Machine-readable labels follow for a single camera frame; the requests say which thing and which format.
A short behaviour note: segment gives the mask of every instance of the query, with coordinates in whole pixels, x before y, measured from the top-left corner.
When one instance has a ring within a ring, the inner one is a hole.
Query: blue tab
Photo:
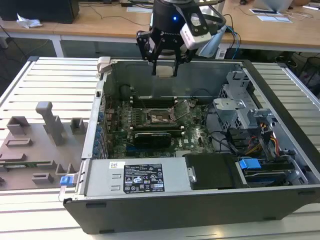
[[[60,179],[61,186],[73,186],[74,177],[73,176],[63,176]]]
[[[239,161],[241,169],[260,169],[261,165],[257,158],[243,158]]]

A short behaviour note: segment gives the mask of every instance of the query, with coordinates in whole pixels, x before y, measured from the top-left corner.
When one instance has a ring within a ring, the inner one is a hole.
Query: motherboard
[[[214,152],[204,125],[207,107],[195,99],[107,99],[103,129],[108,158],[167,158]]]

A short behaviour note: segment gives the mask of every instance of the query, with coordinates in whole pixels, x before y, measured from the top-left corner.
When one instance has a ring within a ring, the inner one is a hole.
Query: power supply label
[[[125,165],[123,181],[126,194],[165,191],[162,164]]]

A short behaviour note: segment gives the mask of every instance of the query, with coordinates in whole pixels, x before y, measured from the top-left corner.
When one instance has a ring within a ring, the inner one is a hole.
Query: white table leg
[[[216,51],[215,59],[225,59],[229,44],[221,43]]]
[[[53,38],[51,38],[51,41],[53,43],[56,57],[57,58],[64,58],[65,54],[64,54],[64,50],[61,46],[61,37],[59,35],[56,35]]]
[[[3,49],[7,49],[8,48],[8,44],[6,42],[6,37],[0,37],[0,46]]]

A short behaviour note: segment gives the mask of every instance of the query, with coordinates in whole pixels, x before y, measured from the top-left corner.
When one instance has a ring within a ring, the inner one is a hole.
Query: black box
[[[17,14],[26,19],[71,24],[79,12],[77,0],[0,0],[0,17],[17,20]]]

